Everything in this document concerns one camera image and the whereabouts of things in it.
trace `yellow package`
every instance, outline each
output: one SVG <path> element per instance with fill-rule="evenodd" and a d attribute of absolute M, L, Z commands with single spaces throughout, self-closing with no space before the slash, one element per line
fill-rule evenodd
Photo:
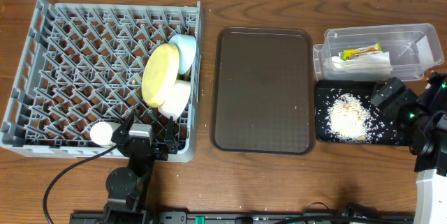
<path fill-rule="evenodd" d="M 380 43 L 376 43 L 374 45 L 370 45 L 367 47 L 357 48 L 357 49 L 351 49 L 351 50 L 344 50 L 342 52 L 342 60 L 346 61 L 349 59 L 352 59 L 355 56 L 358 56 L 359 54 L 364 54 L 366 52 L 375 52 L 375 51 L 382 51 L 382 46 Z"/>

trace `white cup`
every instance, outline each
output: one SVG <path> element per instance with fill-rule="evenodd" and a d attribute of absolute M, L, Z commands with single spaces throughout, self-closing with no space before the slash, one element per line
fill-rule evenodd
<path fill-rule="evenodd" d="M 183 80 L 175 80 L 174 89 L 168 95 L 166 101 L 160 105 L 159 112 L 167 117 L 177 120 L 182 115 L 189 95 L 191 94 L 191 83 Z"/>
<path fill-rule="evenodd" d="M 173 36 L 169 43 L 175 44 L 179 49 L 179 74 L 185 74 L 193 64 L 196 56 L 197 42 L 193 36 L 177 34 Z"/>

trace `black tray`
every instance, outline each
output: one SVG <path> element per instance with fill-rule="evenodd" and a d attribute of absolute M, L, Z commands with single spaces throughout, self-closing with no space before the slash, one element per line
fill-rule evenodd
<path fill-rule="evenodd" d="M 375 82 L 355 82 L 355 81 L 336 81 L 336 80 L 321 80 L 315 86 L 315 125 L 316 136 L 323 142 L 349 142 L 357 144 L 387 144 L 387 145 L 408 145 L 408 142 L 397 132 L 397 124 L 378 111 L 371 103 L 369 97 L 372 95 Z M 373 124 L 383 122 L 383 128 L 373 130 L 377 136 L 379 133 L 382 137 L 374 137 L 370 141 L 343 141 L 336 138 L 334 135 L 327 133 L 328 108 L 332 106 L 336 95 L 339 96 L 350 93 L 355 97 L 359 96 L 362 106 L 374 110 L 378 116 L 372 112 L 375 118 Z"/>
<path fill-rule="evenodd" d="M 223 151 L 271 154 L 311 151 L 315 130 L 309 35 L 290 29 L 227 28 L 218 45 L 213 145 Z"/>

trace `plastic tray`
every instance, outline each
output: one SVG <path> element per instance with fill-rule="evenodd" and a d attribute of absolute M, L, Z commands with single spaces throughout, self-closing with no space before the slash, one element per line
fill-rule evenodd
<path fill-rule="evenodd" d="M 168 119 L 148 107 L 141 77 L 150 54 L 177 33 L 195 36 L 189 103 L 175 122 L 177 155 L 196 151 L 203 12 L 197 7 L 49 4 L 38 0 L 0 132 L 0 146 L 24 156 L 88 157 L 105 149 L 89 136 L 98 121 L 151 124 L 164 137 Z M 106 157 L 122 157 L 113 151 Z"/>
<path fill-rule="evenodd" d="M 369 102 L 375 82 L 354 82 L 321 80 L 315 85 L 315 125 L 316 136 L 323 142 L 349 142 L 355 144 L 386 144 L 386 145 L 408 145 L 409 143 L 398 133 L 398 125 L 385 117 Z M 374 136 L 382 134 L 382 137 L 373 137 L 367 141 L 343 141 L 328 132 L 328 108 L 334 103 L 338 96 L 350 93 L 360 99 L 362 106 L 369 108 L 374 117 L 373 125 L 379 128 L 371 131 Z"/>
<path fill-rule="evenodd" d="M 315 143 L 311 53 L 312 40 L 301 30 L 224 29 L 212 143 L 223 151 L 310 152 Z"/>

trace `cable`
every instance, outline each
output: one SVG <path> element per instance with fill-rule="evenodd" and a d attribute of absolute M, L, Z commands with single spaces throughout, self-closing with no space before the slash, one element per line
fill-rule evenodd
<path fill-rule="evenodd" d="M 95 156 L 92 156 L 90 158 L 86 158 L 84 160 L 81 160 L 77 163 L 74 163 L 72 165 L 70 165 L 69 167 L 67 167 L 64 171 L 62 171 L 60 174 L 58 174 L 53 181 L 51 181 L 50 185 L 48 186 L 47 190 L 45 191 L 45 195 L 43 196 L 43 214 L 45 215 L 45 218 L 47 218 L 47 221 L 49 224 L 54 224 L 51 217 L 50 217 L 50 213 L 48 213 L 48 207 L 47 207 L 47 201 L 48 201 L 48 195 L 50 194 L 51 189 L 53 188 L 53 186 L 56 184 L 56 182 L 64 175 L 66 174 L 68 171 L 72 170 L 73 168 L 82 165 L 84 163 L 87 163 L 91 160 L 94 160 L 95 158 L 99 158 L 102 155 L 108 154 L 111 151 L 113 151 L 114 149 L 116 149 L 118 146 L 115 145 L 114 147 L 110 147 L 109 149 L 103 151 L 100 154 L 96 154 Z"/>
<path fill-rule="evenodd" d="M 306 214 L 307 210 L 309 210 L 309 208 L 311 208 L 312 206 L 314 206 L 314 205 L 316 205 L 316 204 L 321 204 L 321 205 L 325 206 L 325 208 L 326 208 L 327 210 L 330 210 L 329 207 L 326 206 L 326 204 L 324 204 L 324 203 L 322 203 L 322 202 L 312 202 L 311 204 L 309 204 L 309 206 L 307 206 L 307 207 L 305 208 L 305 210 L 302 212 L 301 216 L 304 216 L 304 215 Z"/>
<path fill-rule="evenodd" d="M 363 223 L 363 224 L 395 224 L 378 219 L 367 219 L 349 216 L 303 216 L 297 218 L 290 218 L 283 221 L 278 221 L 275 224 L 289 224 L 289 223 L 299 223 L 303 221 L 339 221 L 347 223 Z"/>

